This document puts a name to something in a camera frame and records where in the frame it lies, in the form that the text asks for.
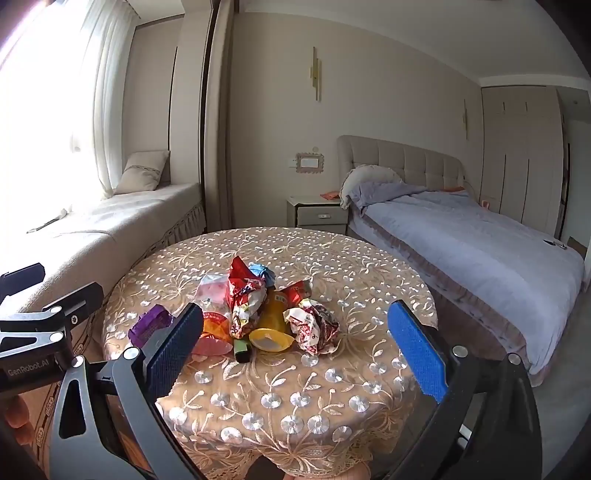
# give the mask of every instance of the sheer white curtain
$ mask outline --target sheer white curtain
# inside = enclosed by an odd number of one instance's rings
[[[55,2],[0,58],[0,247],[113,195],[137,19],[123,0]]]

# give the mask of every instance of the round table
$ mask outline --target round table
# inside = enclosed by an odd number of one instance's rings
[[[106,358],[131,344],[127,332],[153,305],[179,314],[203,275],[226,273],[232,258],[262,263],[283,288],[311,278],[312,298],[340,323],[339,349],[310,356],[293,345],[231,356],[193,357],[157,408],[210,480],[243,478],[265,455],[293,476],[338,475],[370,460],[372,442],[392,449],[418,386],[387,330],[387,310],[403,299],[437,326],[433,298],[404,261],[343,235],[249,228],[210,233],[161,250],[115,287],[103,327]]]

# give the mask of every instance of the nightstand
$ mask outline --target nightstand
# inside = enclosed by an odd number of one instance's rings
[[[287,199],[287,226],[345,235],[348,216],[349,211],[340,207],[340,199],[325,200],[320,195]]]

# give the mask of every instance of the headboard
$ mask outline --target headboard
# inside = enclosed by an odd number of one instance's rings
[[[380,165],[393,169],[403,181],[429,189],[463,186],[474,196],[465,180],[462,163],[454,157],[375,138],[342,135],[337,139],[340,181],[359,165]]]

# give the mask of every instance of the human hand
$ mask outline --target human hand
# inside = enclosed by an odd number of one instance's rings
[[[4,418],[12,428],[14,437],[19,445],[27,445],[33,441],[35,431],[29,421],[29,408],[25,401],[20,397],[12,397],[4,405]]]

